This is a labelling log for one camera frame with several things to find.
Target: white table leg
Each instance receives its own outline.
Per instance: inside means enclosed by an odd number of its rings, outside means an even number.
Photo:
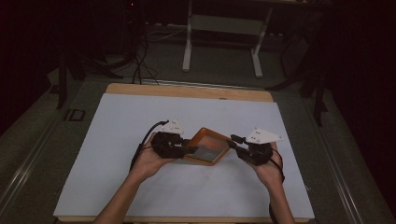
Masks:
[[[190,60],[191,60],[191,16],[192,16],[192,0],[189,2],[189,17],[187,18],[187,43],[186,49],[184,50],[184,59],[182,70],[184,72],[190,71]]]
[[[262,78],[262,67],[260,66],[259,51],[260,48],[262,47],[262,41],[264,40],[265,31],[267,30],[268,22],[271,18],[272,11],[273,9],[270,7],[270,9],[268,10],[267,17],[265,18],[265,21],[262,23],[262,28],[260,29],[260,33],[259,33],[259,41],[257,42],[256,48],[251,49],[251,59],[253,60],[254,73],[257,78]]]

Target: white board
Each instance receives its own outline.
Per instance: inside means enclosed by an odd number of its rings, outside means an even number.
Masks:
[[[226,136],[248,136],[255,128],[280,134],[291,212],[314,217],[276,103],[122,94],[102,97],[54,215],[97,216],[127,176],[149,128],[168,119],[179,120],[183,138],[202,127]],[[141,185],[127,216],[269,217],[268,204],[265,186],[231,149],[215,166],[166,164]]]

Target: table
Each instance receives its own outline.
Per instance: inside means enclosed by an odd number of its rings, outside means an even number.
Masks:
[[[154,120],[172,115],[181,120],[184,138],[191,138],[202,125],[225,135],[249,134],[254,125],[273,127],[285,138],[278,148],[284,158],[284,186],[291,210],[296,221],[313,218],[289,138],[272,101],[266,91],[109,85],[54,215],[61,221],[93,220],[127,176],[134,146]],[[247,119],[228,121],[241,118],[238,113]],[[255,120],[261,116],[266,119]],[[270,220],[268,203],[268,193],[255,173],[230,150],[213,167],[183,161],[164,166],[143,183],[125,221],[266,222]]]
[[[260,2],[268,6],[268,10],[265,12],[265,18],[263,21],[236,19],[236,18],[225,18],[216,16],[197,15],[192,13],[192,0],[189,1],[188,19],[187,19],[187,41],[186,48],[184,51],[182,70],[185,72],[190,71],[191,62],[191,32],[192,30],[206,30],[216,31],[233,34],[243,35],[256,35],[258,37],[257,44],[250,50],[251,58],[253,61],[253,67],[255,76],[262,78],[262,66],[260,64],[259,52],[262,47],[262,41],[265,37],[265,32],[268,27],[268,23],[271,20],[273,10],[275,6],[293,6],[293,7],[304,7],[307,9],[323,10],[328,7],[329,1],[296,1],[296,0],[250,0],[252,2]]]

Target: wrist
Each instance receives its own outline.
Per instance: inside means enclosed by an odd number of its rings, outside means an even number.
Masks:
[[[283,185],[281,181],[274,180],[272,182],[267,182],[265,187],[267,187],[270,194],[277,194],[278,192],[283,192]]]
[[[130,185],[137,185],[140,186],[144,181],[146,180],[145,177],[143,177],[140,174],[135,173],[134,171],[130,172],[125,179],[125,181],[130,184]]]

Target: person's left hand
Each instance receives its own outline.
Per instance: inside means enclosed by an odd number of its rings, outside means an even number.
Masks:
[[[152,148],[151,140],[155,133],[151,135],[145,145],[143,145],[139,157],[134,164],[134,168],[128,174],[128,178],[135,178],[139,182],[155,175],[166,163],[176,159],[163,159]]]

